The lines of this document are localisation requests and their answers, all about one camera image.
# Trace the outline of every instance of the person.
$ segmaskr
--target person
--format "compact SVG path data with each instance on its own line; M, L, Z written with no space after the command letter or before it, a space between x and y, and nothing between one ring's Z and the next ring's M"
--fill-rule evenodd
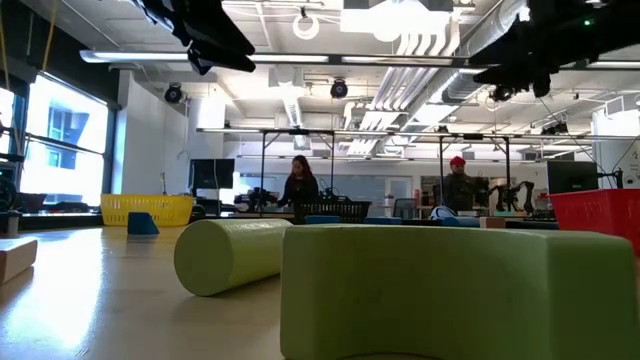
M284 195L278 201L278 207L289 202L307 202L318 197L318 181L311 172L307 158L298 155L291 162L291 174L284 184Z
M451 174L444 178L444 205L455 212L473 210L473 179L464 172L466 163L459 156L451 159Z

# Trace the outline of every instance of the black basket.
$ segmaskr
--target black basket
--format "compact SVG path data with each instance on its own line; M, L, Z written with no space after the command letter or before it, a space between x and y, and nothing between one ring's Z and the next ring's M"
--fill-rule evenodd
M340 221L348 224L362 224L369 213L370 201L316 201L294 205L296 222L303 224L309 215L339 216Z

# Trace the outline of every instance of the red beanie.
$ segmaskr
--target red beanie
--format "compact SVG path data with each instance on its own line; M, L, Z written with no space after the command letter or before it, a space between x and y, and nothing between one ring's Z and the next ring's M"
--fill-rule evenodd
M453 159L451 159L451 161L449 161L449 166L453 166L453 165L465 165L467 162L464 161L463 158L461 158L460 156L456 156Z

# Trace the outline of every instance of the yellow basket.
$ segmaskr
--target yellow basket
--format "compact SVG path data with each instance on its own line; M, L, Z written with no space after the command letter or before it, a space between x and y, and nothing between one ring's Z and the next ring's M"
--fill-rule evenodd
M193 198L162 195L110 195L100 199L102 221L107 226L127 226L130 212L151 214L157 226L184 226L189 223Z

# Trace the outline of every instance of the man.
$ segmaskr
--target man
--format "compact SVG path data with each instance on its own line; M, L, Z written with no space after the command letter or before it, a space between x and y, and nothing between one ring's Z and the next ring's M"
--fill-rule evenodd
M444 205L455 212L473 210L473 180L464 173L466 163L459 156L451 159L451 174L444 178Z

